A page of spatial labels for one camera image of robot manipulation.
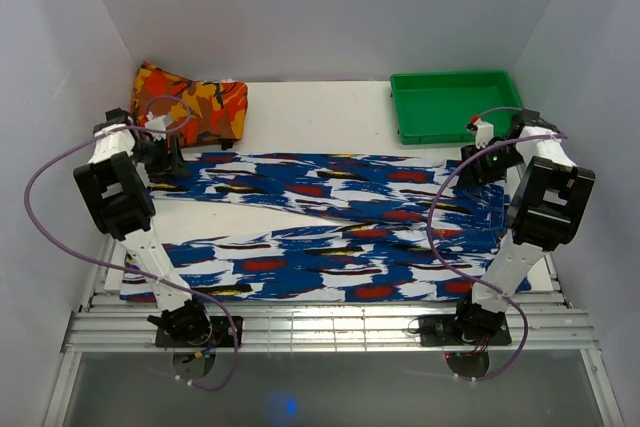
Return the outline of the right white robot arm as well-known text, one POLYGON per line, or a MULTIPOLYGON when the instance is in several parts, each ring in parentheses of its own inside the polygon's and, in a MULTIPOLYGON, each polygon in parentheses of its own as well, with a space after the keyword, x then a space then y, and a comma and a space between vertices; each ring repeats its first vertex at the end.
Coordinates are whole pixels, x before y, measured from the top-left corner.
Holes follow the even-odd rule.
POLYGON ((461 150, 458 187, 497 182, 509 168, 525 168, 506 211, 498 252, 451 320, 458 341, 487 344, 505 327, 507 299, 531 268, 575 237, 596 176, 568 157, 563 134, 536 111, 516 110, 503 137, 483 115, 474 116, 467 128, 474 142, 461 150))

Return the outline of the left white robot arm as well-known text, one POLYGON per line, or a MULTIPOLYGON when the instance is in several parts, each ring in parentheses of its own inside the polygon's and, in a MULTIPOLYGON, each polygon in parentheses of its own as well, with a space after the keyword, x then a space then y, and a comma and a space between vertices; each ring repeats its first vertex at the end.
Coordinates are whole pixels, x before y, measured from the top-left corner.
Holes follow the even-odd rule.
POLYGON ((143 165, 148 174, 189 175, 178 138, 168 133, 172 124, 167 114, 149 113, 139 131, 126 111, 107 112, 106 121, 94 127, 92 156, 73 176, 98 230, 116 240, 147 276, 160 311, 149 322, 172 340, 197 347, 211 340, 212 323, 156 235, 156 209, 138 172, 143 165))

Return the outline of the blue white patterned trousers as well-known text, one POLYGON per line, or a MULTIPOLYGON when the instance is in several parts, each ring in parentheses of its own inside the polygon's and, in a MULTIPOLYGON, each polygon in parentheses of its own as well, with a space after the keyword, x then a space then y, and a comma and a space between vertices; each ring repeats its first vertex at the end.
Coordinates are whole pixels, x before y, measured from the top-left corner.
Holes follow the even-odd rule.
POLYGON ((220 301, 447 301, 496 255, 503 181, 444 187, 456 162, 420 157, 198 153, 188 178, 154 176, 156 201, 273 209, 307 226, 165 244, 178 274, 220 301))

